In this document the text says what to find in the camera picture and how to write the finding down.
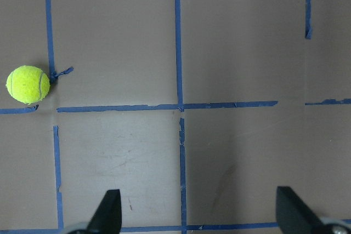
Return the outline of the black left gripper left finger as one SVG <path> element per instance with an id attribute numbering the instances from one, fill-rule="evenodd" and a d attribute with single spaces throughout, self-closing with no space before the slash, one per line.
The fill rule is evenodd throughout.
<path id="1" fill-rule="evenodd" d="M 121 226 L 120 190 L 107 190 L 86 230 L 88 233 L 120 233 Z"/>

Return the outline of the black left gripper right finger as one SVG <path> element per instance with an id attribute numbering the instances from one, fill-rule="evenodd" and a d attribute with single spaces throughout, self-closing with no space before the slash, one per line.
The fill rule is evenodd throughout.
<path id="1" fill-rule="evenodd" d="M 289 186 L 276 188 L 275 217 L 282 233 L 317 233 L 325 224 Z"/>

